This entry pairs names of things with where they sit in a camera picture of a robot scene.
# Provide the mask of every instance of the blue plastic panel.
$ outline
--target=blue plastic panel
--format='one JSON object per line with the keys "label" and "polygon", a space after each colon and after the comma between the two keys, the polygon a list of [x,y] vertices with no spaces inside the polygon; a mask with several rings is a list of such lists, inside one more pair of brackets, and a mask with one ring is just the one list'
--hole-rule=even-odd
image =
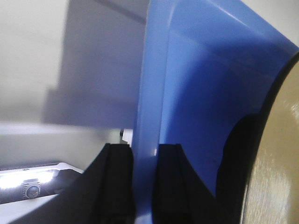
{"label": "blue plastic panel", "polygon": [[259,112],[296,51],[238,0],[150,3],[133,139],[136,223],[151,223],[158,144],[181,143],[214,194],[230,131]]}

